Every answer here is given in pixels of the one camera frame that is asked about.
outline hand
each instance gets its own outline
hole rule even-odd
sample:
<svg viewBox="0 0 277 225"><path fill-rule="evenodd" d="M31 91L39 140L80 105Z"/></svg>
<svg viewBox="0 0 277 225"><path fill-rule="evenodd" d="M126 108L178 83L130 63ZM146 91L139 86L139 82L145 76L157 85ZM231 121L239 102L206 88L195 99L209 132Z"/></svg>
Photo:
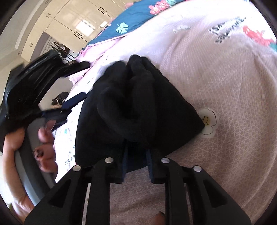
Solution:
<svg viewBox="0 0 277 225"><path fill-rule="evenodd" d="M39 129L38 137L43 145L37 147L33 151L33 155L39 161L39 167L43 172L56 173L58 172L58 165L56 163L56 152L53 148L54 137L52 129L56 121L50 120L46 123L45 127Z"/></svg>
<svg viewBox="0 0 277 225"><path fill-rule="evenodd" d="M9 151L16 151L22 146L24 137L24 128L19 128L17 131L7 134L4 141L4 149Z"/></svg>
<svg viewBox="0 0 277 225"><path fill-rule="evenodd" d="M153 225L165 225L165 214L161 211L154 217Z"/></svg>

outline door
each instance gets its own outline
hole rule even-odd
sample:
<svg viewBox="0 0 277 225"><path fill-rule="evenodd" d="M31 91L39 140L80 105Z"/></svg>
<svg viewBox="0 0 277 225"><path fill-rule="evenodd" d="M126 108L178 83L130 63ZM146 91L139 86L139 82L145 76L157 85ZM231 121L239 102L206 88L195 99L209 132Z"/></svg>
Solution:
<svg viewBox="0 0 277 225"><path fill-rule="evenodd" d="M51 22L46 33L74 52L79 52L87 44L79 35L56 20Z"/></svg>
<svg viewBox="0 0 277 225"><path fill-rule="evenodd" d="M123 12L122 8L112 0L89 0L92 4L96 5L102 12L108 14L111 18L116 18Z"/></svg>
<svg viewBox="0 0 277 225"><path fill-rule="evenodd" d="M52 0L43 11L45 14L54 18L69 0Z"/></svg>
<svg viewBox="0 0 277 225"><path fill-rule="evenodd" d="M42 32L36 31L34 29L31 30L21 53L21 57L25 59L27 62L30 62L34 49L41 35Z"/></svg>
<svg viewBox="0 0 277 225"><path fill-rule="evenodd" d="M115 2L122 10L125 9L125 3L122 2L121 0L113 0L113 2Z"/></svg>
<svg viewBox="0 0 277 225"><path fill-rule="evenodd" d="M87 42L94 39L100 32L95 23L90 23L77 12L66 6L58 13L55 19Z"/></svg>
<svg viewBox="0 0 277 225"><path fill-rule="evenodd" d="M37 45L37 42L40 39L42 33L47 29L53 19L50 18L47 14L42 13L38 20L36 21L33 29L31 30L27 41L22 50L21 57L27 62L30 62L33 51Z"/></svg>
<svg viewBox="0 0 277 225"><path fill-rule="evenodd" d="M98 8L88 0L70 0L66 4L66 7L79 14L96 28L103 22L106 21L108 23L111 20L111 17L104 10Z"/></svg>

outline white flower print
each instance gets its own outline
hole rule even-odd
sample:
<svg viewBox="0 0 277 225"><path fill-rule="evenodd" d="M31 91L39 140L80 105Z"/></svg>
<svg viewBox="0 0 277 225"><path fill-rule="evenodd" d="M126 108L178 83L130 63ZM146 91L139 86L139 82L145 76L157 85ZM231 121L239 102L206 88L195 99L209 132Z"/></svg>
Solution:
<svg viewBox="0 0 277 225"><path fill-rule="evenodd" d="M218 116L215 111L209 108L204 108L198 111L198 115L205 124L204 129L201 131L201 135L206 138L213 137L218 127Z"/></svg>

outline person's arm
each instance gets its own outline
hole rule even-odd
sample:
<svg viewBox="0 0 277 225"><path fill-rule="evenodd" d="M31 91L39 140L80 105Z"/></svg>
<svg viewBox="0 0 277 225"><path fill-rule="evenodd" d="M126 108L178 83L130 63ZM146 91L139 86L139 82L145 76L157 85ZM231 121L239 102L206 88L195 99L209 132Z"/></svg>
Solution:
<svg viewBox="0 0 277 225"><path fill-rule="evenodd" d="M24 136L25 130L23 128L7 134L2 157L4 179L14 198L12 206L22 222L25 221L27 215L34 208L34 204L31 202L21 183L14 161L14 152L22 146Z"/></svg>

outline green leaf print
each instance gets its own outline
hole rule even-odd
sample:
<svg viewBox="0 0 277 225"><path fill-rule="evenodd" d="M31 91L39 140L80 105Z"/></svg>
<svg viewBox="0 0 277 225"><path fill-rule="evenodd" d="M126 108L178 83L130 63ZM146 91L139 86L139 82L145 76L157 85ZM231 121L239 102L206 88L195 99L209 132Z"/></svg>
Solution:
<svg viewBox="0 0 277 225"><path fill-rule="evenodd" d="M166 0L166 2L170 5L170 6L174 6L177 4L176 0Z"/></svg>
<svg viewBox="0 0 277 225"><path fill-rule="evenodd" d="M120 25L118 25L118 28L116 29L116 32L118 32L120 34L124 34L124 33L127 32L128 27L129 26L126 23L121 23Z"/></svg>

